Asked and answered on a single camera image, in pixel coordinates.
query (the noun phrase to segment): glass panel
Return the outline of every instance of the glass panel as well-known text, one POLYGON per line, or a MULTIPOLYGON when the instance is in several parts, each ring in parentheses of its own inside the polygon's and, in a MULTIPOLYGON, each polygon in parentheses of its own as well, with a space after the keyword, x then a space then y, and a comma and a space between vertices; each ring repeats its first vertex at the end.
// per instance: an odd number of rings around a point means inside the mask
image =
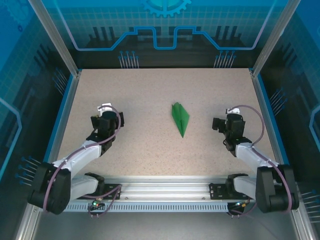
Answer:
POLYGON ((70 73, 26 0, 0 1, 0 239, 14 239, 70 73))
POLYGON ((303 0, 261 70, 288 162, 320 233, 320 2, 303 0))
POLYGON ((79 68, 248 68, 287 1, 43 2, 79 68))

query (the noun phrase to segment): wire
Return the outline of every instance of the wire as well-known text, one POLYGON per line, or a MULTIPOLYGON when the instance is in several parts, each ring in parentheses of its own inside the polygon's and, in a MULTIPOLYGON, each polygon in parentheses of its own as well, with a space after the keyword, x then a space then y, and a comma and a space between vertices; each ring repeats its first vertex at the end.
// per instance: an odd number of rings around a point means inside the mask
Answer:
POLYGON ((242 202, 235 203, 235 204, 234 204, 233 206, 231 206, 230 208, 231 208, 232 210, 240 209, 240 208, 244 208, 244 207, 247 206, 248 204, 250 204, 250 197, 248 198, 248 200, 243 201, 243 203, 242 203, 242 202))
POLYGON ((258 112, 258 110, 256 110, 254 107, 252 106, 249 106, 249 105, 237 105, 237 106, 234 106, 232 107, 230 110, 233 110, 233 109, 236 109, 236 108, 248 108, 248 109, 251 109, 253 111, 255 111, 256 114, 258 114, 260 120, 261 120, 261 123, 262 123, 262 131, 261 131, 261 135, 260 137, 254 142, 252 143, 251 145, 251 149, 252 151, 257 154, 260 158, 262 158, 264 161, 266 161, 267 163, 269 163, 274 169, 275 171, 278 173, 279 177, 281 178, 281 181, 284 185, 284 188, 285 188, 285 191, 286 191, 286 194, 288 196, 288 208, 286 209, 286 211, 284 211, 285 213, 289 213, 291 211, 291 208, 292 208, 292 203, 293 203, 293 199, 291 197, 291 193, 290 193, 290 189, 289 189, 289 186, 288 186, 288 183, 284 177, 284 175, 282 174, 282 172, 279 170, 279 168, 272 162, 270 161, 270 159, 266 158, 265 156, 263 156, 262 154, 260 154, 255 148, 254 148, 254 145, 256 143, 258 143, 262 137, 264 136, 265 134, 265 121, 264 121, 264 118, 262 117, 262 115, 260 114, 260 112, 258 112))
MULTIPOLYGON (((110 205, 106 208, 106 210, 105 210, 104 212, 102 212, 102 213, 97 213, 96 215, 93 215, 92 212, 91 212, 91 210, 90 210, 91 207, 92 207, 92 205, 90 205, 90 206, 88 207, 88 213, 91 215, 91 218, 93 218, 94 216, 96 216, 97 218, 99 218, 99 216, 102 216, 102 215, 106 214, 106 213, 110 210, 111 206, 114 204, 114 202, 115 202, 115 200, 116 200, 116 198, 117 198, 117 196, 118 196, 118 194, 119 194, 119 192, 120 192, 121 187, 122 187, 122 185, 119 184, 117 187, 115 187, 115 188, 112 189, 111 191, 109 191, 109 192, 107 192, 106 194, 102 195, 102 196, 105 197, 105 196, 107 196, 107 195, 112 194, 114 191, 116 191, 116 193, 115 193, 115 195, 114 195, 114 197, 113 197, 110 205)), ((98 198, 98 197, 96 197, 96 196, 93 197, 93 196, 88 196, 88 195, 84 195, 84 197, 86 197, 86 198, 98 198)))
POLYGON ((259 118, 261 120, 262 131, 261 131, 261 134, 260 134, 259 138, 254 143, 252 143, 251 146, 253 147, 255 144, 260 142, 260 140, 262 139, 262 137, 265 134, 265 121, 264 121, 264 118, 262 117, 262 115, 260 114, 260 112, 257 109, 255 109, 254 107, 249 106, 249 105, 237 105, 237 106, 234 106, 234 107, 230 108, 230 110, 237 109, 237 108, 248 108, 248 109, 251 109, 251 110, 255 111, 256 114, 258 114, 258 116, 259 116, 259 118))
MULTIPOLYGON (((246 211, 246 212, 244 212, 244 213, 239 211, 239 213, 241 213, 241 216, 246 216, 246 215, 250 214, 256 207, 257 207, 257 203, 255 203, 255 204, 250 208, 250 210, 248 210, 248 211, 246 211)), ((227 212, 227 214, 228 214, 229 216, 233 216, 231 212, 234 212, 235 209, 238 209, 238 208, 242 208, 242 206, 240 205, 240 206, 238 206, 238 207, 236 207, 236 208, 234 208, 234 209, 229 210, 229 211, 227 212)))
POLYGON ((234 212, 234 213, 239 214, 239 216, 246 216, 246 217, 248 217, 248 218, 250 218, 250 219, 254 219, 254 220, 257 221, 259 224, 261 224, 275 239, 280 240, 280 238, 278 238, 277 235, 275 235, 275 234, 273 233, 273 231, 272 231, 269 227, 267 227, 262 221, 260 221, 260 220, 257 219, 257 218, 254 218, 253 216, 247 215, 249 212, 251 212, 251 211, 255 208, 256 205, 257 205, 257 204, 255 203, 254 206, 253 206, 249 211, 247 211, 246 213, 242 213, 242 212, 237 211, 237 210, 231 210, 231 211, 234 212))
POLYGON ((94 146, 97 146, 97 145, 101 145, 101 144, 104 144, 108 141, 110 141, 111 139, 113 139, 119 132, 120 128, 121 128, 121 117, 120 117, 120 113, 117 111, 117 109, 115 109, 113 106, 109 106, 108 105, 108 108, 111 108, 116 116, 118 117, 118 128, 114 131, 114 134, 110 137, 108 137, 107 139, 103 140, 103 141, 100 141, 100 142, 95 142, 95 143, 92 143, 92 144, 88 144, 86 146, 82 146, 80 148, 78 148, 77 150, 75 150, 74 152, 70 153, 70 155, 68 155, 65 160, 57 167, 57 169, 54 171, 50 181, 49 181, 49 184, 48 184, 48 187, 46 188, 46 191, 45 191, 45 195, 44 195, 44 200, 43 200, 43 211, 46 212, 47 211, 47 204, 48 204, 48 198, 49 198, 49 193, 50 193, 50 190, 51 190, 51 187, 54 183, 54 180, 58 174, 58 172, 60 171, 60 169, 74 156, 76 155, 77 153, 79 153, 80 151, 84 150, 84 149, 87 149, 87 148, 90 148, 90 147, 94 147, 94 146))

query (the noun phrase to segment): speckled tabletop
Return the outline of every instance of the speckled tabletop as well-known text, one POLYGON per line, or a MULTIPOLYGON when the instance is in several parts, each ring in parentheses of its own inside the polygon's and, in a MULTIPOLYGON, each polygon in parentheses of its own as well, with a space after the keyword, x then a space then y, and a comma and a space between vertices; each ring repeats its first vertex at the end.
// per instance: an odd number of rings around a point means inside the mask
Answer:
MULTIPOLYGON (((120 176, 212 176, 252 174, 212 130, 213 117, 239 104, 260 110, 248 69, 84 69, 79 80, 59 159, 80 147, 93 130, 90 117, 102 103, 124 114, 112 147, 80 174, 120 176), (184 138, 171 116, 179 102, 190 114, 184 138)), ((244 136, 256 140, 259 117, 241 109, 244 136)), ((257 144, 274 159, 268 134, 257 144)))

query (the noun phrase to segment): purple cable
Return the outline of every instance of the purple cable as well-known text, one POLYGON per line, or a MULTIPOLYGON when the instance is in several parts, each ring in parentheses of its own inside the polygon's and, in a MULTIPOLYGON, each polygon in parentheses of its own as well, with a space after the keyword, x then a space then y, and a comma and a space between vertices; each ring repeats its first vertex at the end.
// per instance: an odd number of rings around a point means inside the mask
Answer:
POLYGON ((262 117, 262 115, 260 114, 260 112, 258 112, 257 109, 255 109, 254 107, 249 106, 249 105, 238 105, 238 106, 234 106, 234 107, 230 108, 230 110, 237 109, 237 108, 248 108, 248 109, 251 109, 251 110, 255 111, 256 114, 258 114, 258 116, 259 116, 259 118, 260 118, 260 120, 261 120, 261 123, 262 123, 261 135, 259 136, 259 138, 258 138, 254 143, 252 143, 252 146, 254 146, 254 145, 257 144, 258 142, 260 142, 260 140, 262 139, 262 137, 263 137, 264 134, 265 134, 265 121, 264 121, 264 118, 262 117))
POLYGON ((104 144, 108 141, 110 141, 111 139, 113 139, 119 132, 120 128, 121 128, 121 117, 120 117, 120 114, 119 112, 113 107, 113 106, 107 106, 108 108, 111 108, 116 116, 118 117, 119 119, 119 122, 118 122, 118 128, 115 130, 114 134, 110 137, 108 137, 107 139, 103 140, 103 141, 100 141, 100 142, 95 142, 95 143, 92 143, 92 144, 88 144, 86 146, 82 146, 80 147, 79 149, 75 150, 74 152, 70 153, 69 156, 67 156, 65 158, 65 160, 58 166, 58 168, 54 171, 50 181, 49 181, 49 184, 48 184, 48 187, 46 189, 46 192, 45 192, 45 195, 44 195, 44 200, 43 200, 43 211, 46 212, 47 211, 47 204, 48 204, 48 198, 49 198, 49 193, 50 193, 50 190, 51 190, 51 187, 52 187, 52 184, 54 183, 54 180, 58 174, 58 172, 60 171, 60 169, 77 153, 79 153, 80 151, 82 151, 83 149, 87 149, 87 148, 90 148, 90 147, 94 147, 94 146, 97 146, 97 145, 100 145, 100 144, 104 144))
POLYGON ((237 210, 231 210, 231 211, 234 212, 234 213, 239 214, 239 216, 246 216, 246 217, 248 217, 248 218, 250 218, 250 219, 256 220, 256 221, 257 221, 259 224, 261 224, 272 236, 274 236, 275 239, 280 240, 280 238, 278 238, 278 237, 271 231, 271 229, 270 229, 269 227, 267 227, 262 221, 254 218, 253 216, 247 215, 248 212, 242 214, 242 212, 237 211, 237 210))
POLYGON ((260 158, 262 158, 264 161, 266 161, 267 163, 269 163, 274 169, 275 171, 278 173, 279 177, 281 178, 282 180, 282 183, 284 185, 284 188, 285 188, 285 191, 286 191, 286 194, 288 196, 288 208, 286 209, 285 213, 289 213, 291 211, 291 208, 292 208, 292 197, 291 197, 291 193, 290 193, 290 189, 289 189, 289 186, 288 186, 288 183, 284 177, 284 175, 282 174, 282 172, 279 170, 279 168, 272 162, 270 161, 268 158, 266 158, 265 156, 261 155, 255 148, 254 148, 254 145, 256 143, 258 143, 262 137, 264 136, 265 134, 265 121, 264 121, 264 118, 262 117, 262 115, 260 114, 260 112, 258 112, 258 110, 256 110, 254 107, 252 106, 249 106, 249 105, 237 105, 237 106, 234 106, 232 107, 230 110, 233 110, 233 109, 236 109, 236 108, 248 108, 248 109, 251 109, 253 111, 255 111, 256 114, 258 114, 260 120, 261 120, 261 123, 262 123, 262 131, 261 131, 261 135, 260 137, 254 142, 252 143, 251 145, 251 149, 252 151, 257 154, 260 158))
MULTIPOLYGON (((115 195, 114 195, 114 197, 113 197, 113 199, 112 199, 112 202, 110 203, 110 205, 107 207, 107 209, 104 211, 104 212, 102 212, 102 213, 100 213, 100 214, 97 214, 96 216, 97 216, 97 218, 99 217, 99 216, 102 216, 102 215, 104 215, 104 214, 106 214, 109 210, 110 210, 110 208, 111 208, 111 206, 114 204, 114 202, 115 202, 115 200, 116 200, 116 198, 117 198, 117 196, 118 196, 118 194, 119 194, 119 192, 120 192, 120 189, 121 189, 121 184, 120 185, 118 185, 117 187, 115 187, 114 189, 112 189, 111 191, 109 191, 109 192, 107 192, 106 194, 104 194, 104 195, 102 195, 102 196, 107 196, 107 195, 110 195, 110 194, 112 194, 114 191, 116 191, 116 193, 115 193, 115 195)), ((96 196, 94 196, 94 197, 92 197, 92 196, 88 196, 88 195, 84 195, 84 197, 86 197, 86 198, 99 198, 99 197, 96 197, 96 196)), ((89 207, 88 207, 88 213, 91 215, 91 217, 93 217, 93 216, 95 216, 95 215, 93 215, 92 214, 92 212, 90 211, 90 208, 91 208, 91 206, 92 205, 90 205, 89 207)))

